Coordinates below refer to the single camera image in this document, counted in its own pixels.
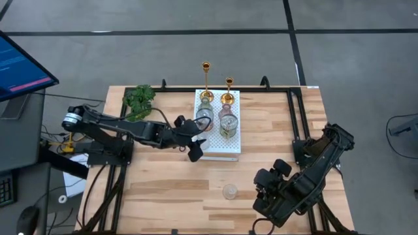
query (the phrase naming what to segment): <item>white paper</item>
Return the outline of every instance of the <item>white paper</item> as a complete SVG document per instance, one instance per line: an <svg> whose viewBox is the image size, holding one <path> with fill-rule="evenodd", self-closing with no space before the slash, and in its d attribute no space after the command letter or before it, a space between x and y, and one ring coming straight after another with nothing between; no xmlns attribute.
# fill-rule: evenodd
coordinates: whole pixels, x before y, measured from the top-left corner
<svg viewBox="0 0 418 235"><path fill-rule="evenodd" d="M84 166L87 166L87 159L88 159L88 154L80 154L80 155L70 158L70 160L83 164ZM72 196L75 196L77 194L84 192L84 188L86 187L86 180L81 180L81 178L72 176L66 172L63 172L63 176L64 176L64 183L65 183L65 190L67 191L67 197L70 198Z"/></svg>

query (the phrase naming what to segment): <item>wooden table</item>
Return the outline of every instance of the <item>wooden table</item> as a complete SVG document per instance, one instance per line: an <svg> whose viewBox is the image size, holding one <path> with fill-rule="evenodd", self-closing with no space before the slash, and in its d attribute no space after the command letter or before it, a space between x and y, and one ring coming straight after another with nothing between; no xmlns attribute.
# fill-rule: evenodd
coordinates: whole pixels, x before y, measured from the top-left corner
<svg viewBox="0 0 418 235"><path fill-rule="evenodd" d="M124 86L109 88L104 113L120 115L124 90ZM321 94L317 88L301 87L301 91L310 134L319 138L327 122ZM179 115L193 118L194 97L194 93L158 93L153 105L162 109L170 121ZM181 234L248 234L253 221L263 217L252 209L256 198L253 184L256 172L271 168L276 159L292 165L292 174L299 171L299 167L291 147L294 136L286 94L241 93L240 102L242 154L238 162L190 163L187 153L178 149L158 150L135 143L132 163L127 168L118 233L169 234L175 228ZM303 136L296 97L294 104L300 136ZM157 112L152 112L148 119L163 120ZM85 192L99 169L100 166L95 166L89 170ZM94 185L86 210L87 219L103 201L108 169L107 166ZM226 200L222 195L222 188L228 183L238 187L234 200ZM323 195L343 225L354 229L337 171L331 170L328 174ZM113 203L108 211L107 229L112 214ZM321 229L317 208L315 218ZM266 234L270 229L271 224L262 221L257 224L256 233ZM276 227L274 234L310 234L308 216L293 214L283 227Z"/></svg>

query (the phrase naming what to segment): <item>keyboard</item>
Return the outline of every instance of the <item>keyboard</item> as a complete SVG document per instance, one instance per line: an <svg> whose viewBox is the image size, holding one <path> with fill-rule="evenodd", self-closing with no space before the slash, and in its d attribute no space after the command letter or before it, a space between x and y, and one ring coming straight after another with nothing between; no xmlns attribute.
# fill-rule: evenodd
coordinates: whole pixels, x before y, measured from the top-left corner
<svg viewBox="0 0 418 235"><path fill-rule="evenodd" d="M0 172L0 208L16 202L16 188L11 171Z"/></svg>

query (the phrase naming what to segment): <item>computer mouse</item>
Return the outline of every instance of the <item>computer mouse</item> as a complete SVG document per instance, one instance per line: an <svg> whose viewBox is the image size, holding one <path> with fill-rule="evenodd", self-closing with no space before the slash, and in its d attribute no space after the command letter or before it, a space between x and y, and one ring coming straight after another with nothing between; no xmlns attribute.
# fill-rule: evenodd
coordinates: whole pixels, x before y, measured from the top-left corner
<svg viewBox="0 0 418 235"><path fill-rule="evenodd" d="M28 206L25 208L18 220L18 225L16 227L17 235L32 235L37 228L39 216L39 209L35 206Z"/></svg>

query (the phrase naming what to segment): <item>gold candle holder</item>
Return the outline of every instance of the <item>gold candle holder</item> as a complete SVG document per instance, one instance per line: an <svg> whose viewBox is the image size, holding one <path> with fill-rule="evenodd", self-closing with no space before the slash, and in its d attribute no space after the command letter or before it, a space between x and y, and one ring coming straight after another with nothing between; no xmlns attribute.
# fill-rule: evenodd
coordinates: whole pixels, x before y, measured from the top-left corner
<svg viewBox="0 0 418 235"><path fill-rule="evenodd" d="M234 78L227 77L227 79L225 79L225 82L228 86L228 92L221 96L221 102L222 104L232 105L234 103L235 98L232 94L229 93L229 89L234 84Z"/></svg>
<svg viewBox="0 0 418 235"><path fill-rule="evenodd" d="M208 97L209 101L212 102L212 100L214 100L214 94L211 91L208 91L208 71L210 68L210 63L203 62L202 67L204 71L204 84L206 86L206 90L201 93L201 99L203 97Z"/></svg>

